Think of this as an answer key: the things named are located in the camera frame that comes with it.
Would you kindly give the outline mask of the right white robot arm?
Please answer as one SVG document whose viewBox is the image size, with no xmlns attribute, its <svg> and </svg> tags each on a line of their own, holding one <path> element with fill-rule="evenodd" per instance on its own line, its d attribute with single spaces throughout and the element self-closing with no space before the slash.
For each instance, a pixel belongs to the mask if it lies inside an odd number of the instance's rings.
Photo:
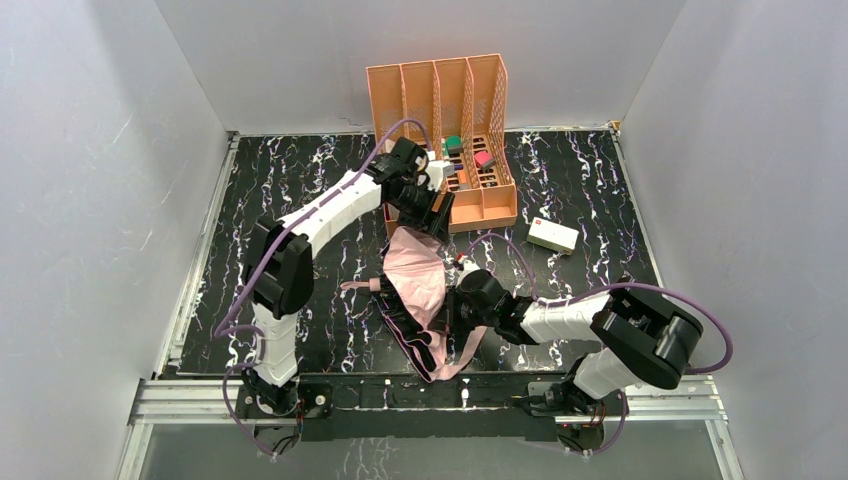
<svg viewBox="0 0 848 480">
<path fill-rule="evenodd" d="M 601 343 L 602 349 L 579 359 L 560 385 L 529 396 L 563 411 L 586 411 L 638 383 L 676 388 L 703 335 L 702 324 L 660 288 L 629 282 L 572 299 L 533 299 L 510 294 L 489 271 L 476 270 L 448 290 L 444 310 L 449 332 L 492 330 L 515 345 Z"/>
</svg>

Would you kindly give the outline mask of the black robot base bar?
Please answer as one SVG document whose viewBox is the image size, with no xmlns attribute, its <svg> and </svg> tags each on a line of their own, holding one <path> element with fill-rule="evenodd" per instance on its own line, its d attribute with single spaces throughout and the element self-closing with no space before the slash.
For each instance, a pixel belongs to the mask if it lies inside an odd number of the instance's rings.
<svg viewBox="0 0 848 480">
<path fill-rule="evenodd" d="M 528 385 L 558 374 L 471 372 L 427 383 L 411 374 L 302 375 L 308 441 L 366 437 L 518 437 L 556 441 L 564 422 L 518 405 Z"/>
</svg>

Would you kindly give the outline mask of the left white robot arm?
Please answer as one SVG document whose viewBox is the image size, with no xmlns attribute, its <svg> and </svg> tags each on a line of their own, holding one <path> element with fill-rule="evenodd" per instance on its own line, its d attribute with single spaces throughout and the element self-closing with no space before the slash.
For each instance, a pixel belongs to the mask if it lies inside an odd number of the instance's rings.
<svg viewBox="0 0 848 480">
<path fill-rule="evenodd" d="M 371 153 L 363 165 L 278 223 L 258 223 L 245 261 L 244 288 L 229 314 L 253 308 L 259 340 L 254 371 L 272 387 L 297 374 L 297 316 L 314 289 L 313 261 L 322 248 L 361 216 L 385 205 L 397 226 L 437 243 L 449 237 L 453 195 L 443 192 L 454 166 L 432 150 L 401 137 L 388 153 Z"/>
</svg>

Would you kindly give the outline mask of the black pink folding umbrella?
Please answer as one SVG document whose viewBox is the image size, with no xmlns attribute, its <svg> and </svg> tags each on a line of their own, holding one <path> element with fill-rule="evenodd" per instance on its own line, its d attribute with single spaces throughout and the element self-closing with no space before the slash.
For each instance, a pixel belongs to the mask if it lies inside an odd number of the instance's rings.
<svg viewBox="0 0 848 480">
<path fill-rule="evenodd" d="M 383 273 L 367 281 L 347 281 L 341 290 L 368 290 L 384 323 L 410 364 L 428 383 L 455 377 L 471 361 L 488 330 L 469 330 L 452 317 L 440 242 L 425 233 L 398 227 L 383 256 Z"/>
</svg>

